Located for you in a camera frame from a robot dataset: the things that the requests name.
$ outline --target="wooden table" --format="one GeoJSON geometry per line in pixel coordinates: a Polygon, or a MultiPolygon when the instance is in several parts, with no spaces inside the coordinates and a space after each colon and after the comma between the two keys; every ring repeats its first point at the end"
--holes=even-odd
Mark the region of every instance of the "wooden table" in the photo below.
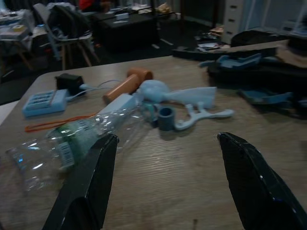
{"type": "MultiPolygon", "coordinates": [[[[130,67],[154,72],[172,90],[209,86],[204,69],[194,61],[160,57],[65,71],[82,75],[89,85],[123,80],[130,67]]],[[[18,172],[4,152],[46,132],[24,133],[29,124],[92,114],[105,105],[102,91],[70,103],[64,113],[25,119],[22,106],[36,92],[55,88],[53,72],[39,77],[0,127],[0,219],[7,229],[42,228],[57,190],[21,194],[18,172]]],[[[106,230],[243,229],[228,189],[216,135],[228,131],[254,144],[307,209],[306,123],[276,113],[259,113],[232,90],[218,89],[216,110],[233,109],[229,119],[206,119],[181,133],[150,130],[133,150],[118,154],[104,228],[106,230]]],[[[187,112],[177,106],[177,119],[187,112]]]]}

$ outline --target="black power adapter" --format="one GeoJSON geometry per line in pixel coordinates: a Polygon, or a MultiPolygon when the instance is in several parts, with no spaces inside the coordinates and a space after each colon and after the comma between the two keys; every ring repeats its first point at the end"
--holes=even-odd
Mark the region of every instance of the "black power adapter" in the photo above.
{"type": "Polygon", "coordinates": [[[81,76],[63,73],[60,76],[56,76],[55,78],[57,80],[58,90],[67,89],[72,96],[84,91],[79,88],[82,84],[84,84],[81,76]]]}

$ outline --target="barcode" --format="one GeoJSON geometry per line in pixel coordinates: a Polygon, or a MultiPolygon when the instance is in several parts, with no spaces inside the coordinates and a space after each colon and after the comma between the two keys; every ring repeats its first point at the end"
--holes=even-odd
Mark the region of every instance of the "barcode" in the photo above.
{"type": "Polygon", "coordinates": [[[84,121],[82,121],[82,120],[78,120],[77,122],[78,122],[78,124],[81,126],[81,128],[83,128],[85,131],[87,131],[87,130],[90,129],[90,127],[87,125],[86,122],[84,122],[84,121]]]}
{"type": "Polygon", "coordinates": [[[73,154],[68,142],[63,142],[59,144],[59,151],[61,153],[62,164],[64,167],[74,165],[73,154]]]}

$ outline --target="clear plastic bottle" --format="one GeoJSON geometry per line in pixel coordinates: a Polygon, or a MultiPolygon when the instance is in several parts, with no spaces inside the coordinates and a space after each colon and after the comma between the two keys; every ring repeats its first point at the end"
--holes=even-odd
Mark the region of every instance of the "clear plastic bottle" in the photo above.
{"type": "Polygon", "coordinates": [[[78,165],[103,135],[119,137],[118,150],[128,147],[141,136],[143,117],[138,110],[121,110],[66,123],[42,139],[34,139],[7,151],[24,178],[26,190],[55,183],[59,173],[78,165]]]}

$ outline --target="orange cylinder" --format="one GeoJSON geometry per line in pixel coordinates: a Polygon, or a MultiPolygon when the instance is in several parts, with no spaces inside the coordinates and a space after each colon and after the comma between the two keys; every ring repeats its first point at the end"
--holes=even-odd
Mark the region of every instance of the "orange cylinder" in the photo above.
{"type": "Polygon", "coordinates": [[[106,104],[111,103],[123,93],[135,92],[143,81],[154,78],[151,71],[143,68],[131,68],[129,69],[127,76],[128,78],[124,82],[117,85],[103,96],[103,100],[106,104]]]}

